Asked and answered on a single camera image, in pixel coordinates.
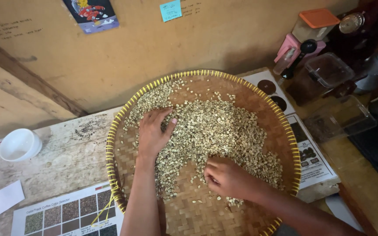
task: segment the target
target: wall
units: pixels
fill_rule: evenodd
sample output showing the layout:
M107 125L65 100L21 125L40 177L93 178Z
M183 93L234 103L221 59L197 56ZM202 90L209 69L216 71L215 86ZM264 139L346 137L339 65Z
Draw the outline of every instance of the wall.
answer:
M120 27L85 35L60 0L0 0L0 24L8 24L0 32L23 33L0 36L0 47L92 113L177 71L237 74L269 65L300 11L327 7L338 14L358 0L181 0L192 14L163 23L159 5L166 2L111 0Z
M0 67L0 138L17 128L36 129L76 117Z

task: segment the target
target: clear plastic lid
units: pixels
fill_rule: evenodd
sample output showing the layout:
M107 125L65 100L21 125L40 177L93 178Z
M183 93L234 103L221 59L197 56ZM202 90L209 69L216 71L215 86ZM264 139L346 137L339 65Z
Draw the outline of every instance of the clear plastic lid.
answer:
M326 88L334 88L355 76L354 71L331 52L308 60L304 67L310 78Z

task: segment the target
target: white ceramic cup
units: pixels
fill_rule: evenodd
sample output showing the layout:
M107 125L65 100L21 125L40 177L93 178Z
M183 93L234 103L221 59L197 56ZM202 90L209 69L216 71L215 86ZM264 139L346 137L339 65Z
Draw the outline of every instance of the white ceramic cup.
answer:
M6 161L21 161L36 156L42 149L39 136L26 128L16 129L1 142L0 157Z

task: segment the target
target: hand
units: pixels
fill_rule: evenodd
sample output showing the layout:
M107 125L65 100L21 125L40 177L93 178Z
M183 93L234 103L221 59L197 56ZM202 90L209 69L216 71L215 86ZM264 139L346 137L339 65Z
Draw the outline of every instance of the hand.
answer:
M144 114L139 122L139 149L138 158L155 163L157 154L165 147L170 140L171 134L176 127L177 119L173 118L167 126L166 131L161 131L161 122L173 109L152 110Z
M252 201L255 189L264 184L229 158L212 157L204 169L208 187L222 196Z

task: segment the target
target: coffee color chart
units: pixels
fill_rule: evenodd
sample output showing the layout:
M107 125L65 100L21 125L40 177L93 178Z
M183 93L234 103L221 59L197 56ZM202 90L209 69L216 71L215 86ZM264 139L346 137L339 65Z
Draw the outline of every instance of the coffee color chart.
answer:
M11 236L118 236L123 214L114 201L91 226L109 201L105 182L15 210Z

